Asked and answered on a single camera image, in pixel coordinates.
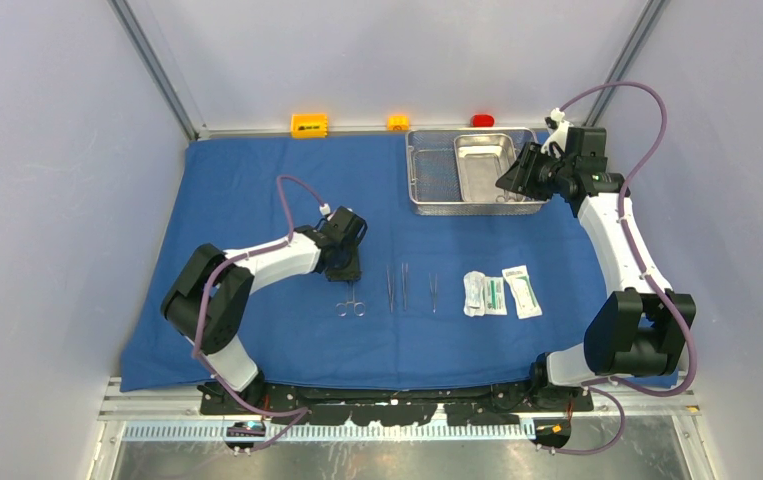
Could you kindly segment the aluminium frame rail right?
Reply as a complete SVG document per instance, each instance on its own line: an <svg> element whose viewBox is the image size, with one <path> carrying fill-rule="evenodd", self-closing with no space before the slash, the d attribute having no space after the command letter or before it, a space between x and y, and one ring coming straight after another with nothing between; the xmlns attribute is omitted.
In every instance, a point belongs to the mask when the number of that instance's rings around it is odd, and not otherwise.
<svg viewBox="0 0 763 480"><path fill-rule="evenodd" d="M669 4L669 0L648 0L645 2L640 16L607 76L607 83L628 79L632 65L639 57L645 43ZM595 101L584 121L586 126L595 126L599 123L613 99L615 90L615 87L609 87L596 93Z"/></svg>

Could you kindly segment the steel hemostat ring handles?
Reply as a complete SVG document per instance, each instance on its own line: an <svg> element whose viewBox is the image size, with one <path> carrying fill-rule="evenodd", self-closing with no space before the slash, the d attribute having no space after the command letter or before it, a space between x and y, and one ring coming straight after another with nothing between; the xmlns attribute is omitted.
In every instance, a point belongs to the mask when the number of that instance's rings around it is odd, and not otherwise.
<svg viewBox="0 0 763 480"><path fill-rule="evenodd" d="M349 315L362 317L366 313L366 304L363 301L359 301L356 297L356 287L354 281L348 281L346 283L347 295L344 301L335 305L335 312L340 317L346 317Z"/></svg>

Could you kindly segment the white gauze roll packet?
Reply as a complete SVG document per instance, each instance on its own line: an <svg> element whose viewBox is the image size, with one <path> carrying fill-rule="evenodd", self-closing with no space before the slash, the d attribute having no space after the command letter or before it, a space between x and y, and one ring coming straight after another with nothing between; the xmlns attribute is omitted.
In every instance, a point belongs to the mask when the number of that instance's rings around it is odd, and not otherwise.
<svg viewBox="0 0 763 480"><path fill-rule="evenodd" d="M486 313L484 282L486 276L479 271L467 272L463 277L465 302L463 311L468 317L481 317Z"/></svg>

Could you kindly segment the red toy block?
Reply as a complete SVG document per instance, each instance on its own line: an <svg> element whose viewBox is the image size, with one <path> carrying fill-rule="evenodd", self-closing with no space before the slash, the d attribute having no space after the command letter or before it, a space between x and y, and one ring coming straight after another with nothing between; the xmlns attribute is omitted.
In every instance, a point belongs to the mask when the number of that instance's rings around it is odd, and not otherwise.
<svg viewBox="0 0 763 480"><path fill-rule="evenodd" d="M472 128L490 128L495 125L495 118L490 114L475 114L470 119Z"/></svg>

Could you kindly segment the small orange toy block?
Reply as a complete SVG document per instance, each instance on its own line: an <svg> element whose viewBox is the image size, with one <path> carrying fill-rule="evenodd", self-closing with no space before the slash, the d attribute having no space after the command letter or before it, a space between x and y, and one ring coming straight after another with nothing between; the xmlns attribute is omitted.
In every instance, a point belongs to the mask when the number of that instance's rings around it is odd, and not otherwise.
<svg viewBox="0 0 763 480"><path fill-rule="evenodd" d="M407 115L390 115L386 119L387 131L408 131L410 129L410 119Z"/></svg>

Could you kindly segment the yellow toy block large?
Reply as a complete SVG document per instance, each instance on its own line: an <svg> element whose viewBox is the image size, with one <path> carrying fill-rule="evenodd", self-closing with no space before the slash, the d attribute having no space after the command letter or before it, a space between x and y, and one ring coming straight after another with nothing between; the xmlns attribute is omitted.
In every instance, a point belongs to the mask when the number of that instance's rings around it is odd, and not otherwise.
<svg viewBox="0 0 763 480"><path fill-rule="evenodd" d="M325 138L328 131L328 116L324 113L301 113L291 116L290 134L294 139Z"/></svg>

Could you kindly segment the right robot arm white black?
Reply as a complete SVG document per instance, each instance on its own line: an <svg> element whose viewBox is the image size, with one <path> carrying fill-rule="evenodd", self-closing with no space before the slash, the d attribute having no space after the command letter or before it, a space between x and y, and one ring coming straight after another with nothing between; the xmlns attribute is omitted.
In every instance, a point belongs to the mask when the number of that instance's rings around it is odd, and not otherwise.
<svg viewBox="0 0 763 480"><path fill-rule="evenodd" d="M553 410L568 395L603 383L676 372L697 308L654 262L633 218L628 180L607 169L603 128L569 127L563 142L525 143L498 188L534 200L562 198L590 239L607 298L581 343L538 356L528 397Z"/></svg>

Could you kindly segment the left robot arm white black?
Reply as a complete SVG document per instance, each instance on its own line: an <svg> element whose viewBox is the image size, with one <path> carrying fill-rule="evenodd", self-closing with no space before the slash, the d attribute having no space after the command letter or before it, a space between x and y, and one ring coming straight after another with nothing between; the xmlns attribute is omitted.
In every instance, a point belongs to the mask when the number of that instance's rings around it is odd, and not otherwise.
<svg viewBox="0 0 763 480"><path fill-rule="evenodd" d="M315 225L293 228L281 239L247 249L197 247L165 295L162 316L192 343L225 400L237 412L255 412L264 398L261 372L239 338L250 296L288 278L320 273L330 282L361 278L359 246L366 221L352 210L324 211Z"/></svg>

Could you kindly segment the green white sterile packet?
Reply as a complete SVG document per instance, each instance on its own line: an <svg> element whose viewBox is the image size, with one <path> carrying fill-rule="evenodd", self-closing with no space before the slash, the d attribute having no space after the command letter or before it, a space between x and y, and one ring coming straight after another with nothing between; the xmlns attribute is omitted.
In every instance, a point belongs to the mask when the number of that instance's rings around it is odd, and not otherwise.
<svg viewBox="0 0 763 480"><path fill-rule="evenodd" d="M486 315L505 316L505 281L501 277L486 277L483 281L484 313Z"/></svg>

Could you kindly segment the blue surgical wrap cloth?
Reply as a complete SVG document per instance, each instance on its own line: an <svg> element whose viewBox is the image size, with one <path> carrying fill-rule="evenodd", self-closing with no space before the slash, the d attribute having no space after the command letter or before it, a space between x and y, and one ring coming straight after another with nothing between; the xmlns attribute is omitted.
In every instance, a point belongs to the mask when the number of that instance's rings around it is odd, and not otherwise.
<svg viewBox="0 0 763 480"><path fill-rule="evenodd" d="M272 382L323 388L458 388L526 379L543 352L579 344L608 294L593 246L562 201L521 216L422 216L407 190L403 135L223 138L191 144L142 313L121 355L125 391L195 384L208 372L162 316L161 303L194 250L248 248L283 236L318 203L346 206L368 225L356 297L362 317L340 317L347 287L311 273L252 294L239 330ZM402 310L401 264L409 264ZM386 267L395 274L391 313ZM463 277L526 265L543 314L464 314ZM438 276L432 312L428 275Z"/></svg>

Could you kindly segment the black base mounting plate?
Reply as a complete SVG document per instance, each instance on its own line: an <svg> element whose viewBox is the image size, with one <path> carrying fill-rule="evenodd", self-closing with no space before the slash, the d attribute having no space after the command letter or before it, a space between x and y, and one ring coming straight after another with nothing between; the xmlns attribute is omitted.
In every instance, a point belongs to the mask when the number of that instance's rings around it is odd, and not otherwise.
<svg viewBox="0 0 763 480"><path fill-rule="evenodd" d="M433 390L367 390L299 387L256 380L240 397L271 412L285 412L274 420L286 425L296 410L305 409L300 425L424 426L444 414L451 426L506 425L513 414L544 413L565 418L590 412L589 395L564 387L537 387L531 382L489 384Z"/></svg>

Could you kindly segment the blunt steel tweezers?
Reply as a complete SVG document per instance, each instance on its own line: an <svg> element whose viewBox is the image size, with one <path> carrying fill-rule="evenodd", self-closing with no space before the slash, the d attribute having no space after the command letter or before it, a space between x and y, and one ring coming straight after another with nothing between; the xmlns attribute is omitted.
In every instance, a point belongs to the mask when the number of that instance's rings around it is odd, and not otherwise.
<svg viewBox="0 0 763 480"><path fill-rule="evenodd" d="M408 309L408 279L409 279L409 264L407 262L403 262L401 264L401 303L402 303L402 310L406 311Z"/></svg>

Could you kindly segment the aluminium frame post left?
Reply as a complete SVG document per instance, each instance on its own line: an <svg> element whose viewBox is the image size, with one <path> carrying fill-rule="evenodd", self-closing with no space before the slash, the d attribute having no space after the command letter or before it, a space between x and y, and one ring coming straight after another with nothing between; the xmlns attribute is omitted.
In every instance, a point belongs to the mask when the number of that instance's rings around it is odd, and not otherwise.
<svg viewBox="0 0 763 480"><path fill-rule="evenodd" d="M109 0L108 4L187 140L199 140L202 130L194 125L131 3L126 0Z"/></svg>

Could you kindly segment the aluminium front rail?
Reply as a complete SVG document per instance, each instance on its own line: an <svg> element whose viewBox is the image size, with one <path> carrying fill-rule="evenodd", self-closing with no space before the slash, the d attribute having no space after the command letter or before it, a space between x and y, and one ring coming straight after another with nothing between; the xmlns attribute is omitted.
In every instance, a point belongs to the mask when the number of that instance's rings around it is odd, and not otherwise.
<svg viewBox="0 0 763 480"><path fill-rule="evenodd" d="M182 386L124 393L120 378L109 381L98 418L117 422L119 435L132 441L250 441L275 437L282 442L534 440L548 433L564 434L587 419L692 417L701 409L692 393L654 398L621 386L604 385L591 393L593 410L562 418L554 414L513 414L506 425L451 426L440 413L424 426L277 425L276 419L244 411L228 395L204 386Z"/></svg>

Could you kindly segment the pointed steel tweezers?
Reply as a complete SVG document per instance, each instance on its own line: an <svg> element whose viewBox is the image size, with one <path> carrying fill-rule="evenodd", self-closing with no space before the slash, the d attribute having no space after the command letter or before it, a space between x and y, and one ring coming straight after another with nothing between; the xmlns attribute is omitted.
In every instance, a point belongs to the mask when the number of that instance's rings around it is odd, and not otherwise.
<svg viewBox="0 0 763 480"><path fill-rule="evenodd" d="M428 275L428 279L431 308L432 312L435 313L437 311L438 304L438 276L435 273L430 273Z"/></svg>

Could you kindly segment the wire mesh steel tray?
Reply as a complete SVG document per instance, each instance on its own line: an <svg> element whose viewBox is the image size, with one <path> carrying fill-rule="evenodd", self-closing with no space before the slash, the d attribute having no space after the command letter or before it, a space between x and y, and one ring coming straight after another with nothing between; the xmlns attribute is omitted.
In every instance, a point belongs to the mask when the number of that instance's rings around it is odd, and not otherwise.
<svg viewBox="0 0 763 480"><path fill-rule="evenodd" d="M520 148L535 138L528 128L458 128L420 129L406 135L408 196L415 213L433 216L511 216L538 212L542 201L526 197L516 203L479 204L461 198L459 177L453 149L457 136L503 133Z"/></svg>

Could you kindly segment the steel forceps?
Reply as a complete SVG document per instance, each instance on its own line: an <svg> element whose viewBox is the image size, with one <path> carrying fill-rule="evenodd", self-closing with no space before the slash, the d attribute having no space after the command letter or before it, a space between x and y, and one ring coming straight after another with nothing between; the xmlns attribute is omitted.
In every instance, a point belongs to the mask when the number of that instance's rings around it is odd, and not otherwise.
<svg viewBox="0 0 763 480"><path fill-rule="evenodd" d="M386 267L386 289L387 289L387 295L388 295L389 311L393 313L395 311L395 305L396 305L396 297L395 297L396 282L395 282L395 274L390 265Z"/></svg>

